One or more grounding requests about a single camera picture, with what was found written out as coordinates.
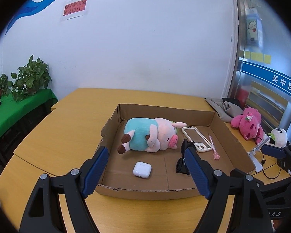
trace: cardboard tray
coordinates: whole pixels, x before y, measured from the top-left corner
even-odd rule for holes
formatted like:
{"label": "cardboard tray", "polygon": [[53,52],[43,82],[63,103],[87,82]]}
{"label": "cardboard tray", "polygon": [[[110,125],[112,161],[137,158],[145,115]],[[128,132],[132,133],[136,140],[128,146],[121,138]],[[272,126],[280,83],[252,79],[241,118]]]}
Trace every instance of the cardboard tray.
{"label": "cardboard tray", "polygon": [[[195,126],[205,137],[208,137],[208,134],[212,135],[220,159],[213,159],[213,151],[199,153],[199,156],[207,160],[214,169],[220,169],[227,175],[234,168],[246,173],[254,170],[245,149],[216,112],[119,104],[101,131],[99,146],[106,146],[110,157],[95,189],[99,194],[141,200],[177,199],[199,195],[191,176],[176,173],[176,163],[182,156],[180,148],[185,138],[181,130],[178,132],[178,149],[168,148],[166,151],[155,153],[129,150],[118,154],[117,148],[122,144],[120,140],[125,124],[127,120],[135,117],[161,117]],[[133,175],[134,166],[138,161],[152,166],[149,178],[143,179]]]}

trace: metal screw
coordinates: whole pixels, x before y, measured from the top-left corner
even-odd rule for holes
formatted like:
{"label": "metal screw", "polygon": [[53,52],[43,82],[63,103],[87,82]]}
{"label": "metal screw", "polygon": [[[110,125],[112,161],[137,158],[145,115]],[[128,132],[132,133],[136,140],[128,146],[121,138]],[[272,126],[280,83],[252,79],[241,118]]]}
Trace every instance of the metal screw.
{"label": "metal screw", "polygon": [[77,175],[77,174],[79,174],[79,169],[73,169],[72,171],[71,171],[71,174],[72,175]]}
{"label": "metal screw", "polygon": [[40,175],[40,179],[41,180],[45,180],[47,178],[47,174],[46,173],[43,173]]}
{"label": "metal screw", "polygon": [[214,175],[216,175],[216,176],[221,176],[223,173],[222,173],[222,171],[221,170],[214,170]]}
{"label": "metal screw", "polygon": [[246,175],[246,180],[248,181],[252,181],[253,180],[253,177],[249,174]]}

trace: green leaves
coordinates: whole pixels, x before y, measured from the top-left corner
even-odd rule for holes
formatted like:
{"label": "green leaves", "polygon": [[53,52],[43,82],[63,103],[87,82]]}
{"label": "green leaves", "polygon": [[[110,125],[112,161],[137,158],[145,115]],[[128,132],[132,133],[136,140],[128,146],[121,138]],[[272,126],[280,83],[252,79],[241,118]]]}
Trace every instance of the green leaves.
{"label": "green leaves", "polygon": [[18,68],[18,75],[11,73],[15,83],[12,88],[12,96],[15,101],[21,101],[28,95],[34,95],[41,87],[47,88],[52,81],[47,70],[47,64],[39,57],[35,61],[33,55],[29,58],[29,63]]}
{"label": "green leaves", "polygon": [[0,76],[0,90],[1,90],[1,96],[9,95],[10,87],[13,86],[13,83],[11,81],[8,81],[8,77],[5,74],[1,74]]}
{"label": "green leaves", "polygon": [[16,79],[17,78],[17,74],[16,73],[11,73],[11,77],[12,77],[12,79]]}
{"label": "green leaves", "polygon": [[33,54],[32,54],[32,56],[29,58],[29,63],[31,63],[32,60],[33,60]]}
{"label": "green leaves", "polygon": [[26,86],[31,89],[32,88],[32,85],[33,85],[33,82],[34,82],[34,77],[29,78],[26,81]]}

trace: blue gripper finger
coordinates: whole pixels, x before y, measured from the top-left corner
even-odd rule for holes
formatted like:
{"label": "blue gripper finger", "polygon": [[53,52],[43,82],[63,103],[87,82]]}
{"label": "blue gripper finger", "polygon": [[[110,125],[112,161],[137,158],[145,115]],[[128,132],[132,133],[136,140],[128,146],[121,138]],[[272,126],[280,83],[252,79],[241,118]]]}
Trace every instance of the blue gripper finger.
{"label": "blue gripper finger", "polygon": [[278,148],[272,145],[265,144],[261,147],[261,151],[263,154],[277,158],[283,159],[286,157],[286,152],[282,148]]}
{"label": "blue gripper finger", "polygon": [[82,190],[82,195],[84,198],[87,198],[88,195],[94,192],[98,181],[106,168],[108,158],[108,149],[104,147],[85,177],[84,188]]}
{"label": "blue gripper finger", "polygon": [[189,149],[184,152],[184,161],[188,167],[199,193],[209,199],[212,195],[209,189],[208,178]]}

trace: pink plush toy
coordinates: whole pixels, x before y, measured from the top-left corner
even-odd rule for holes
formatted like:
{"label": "pink plush toy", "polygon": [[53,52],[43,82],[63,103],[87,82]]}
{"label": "pink plush toy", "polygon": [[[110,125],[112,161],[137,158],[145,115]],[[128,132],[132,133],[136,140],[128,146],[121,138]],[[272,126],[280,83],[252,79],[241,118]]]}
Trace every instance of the pink plush toy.
{"label": "pink plush toy", "polygon": [[125,125],[123,143],[118,147],[118,153],[123,154],[128,150],[157,152],[167,148],[177,149],[177,128],[186,124],[174,123],[164,118],[132,118]]}
{"label": "pink plush toy", "polygon": [[234,128],[239,128],[246,140],[255,138],[256,144],[263,140],[264,131],[261,127],[261,114],[257,109],[244,109],[243,114],[234,117],[230,125]]}

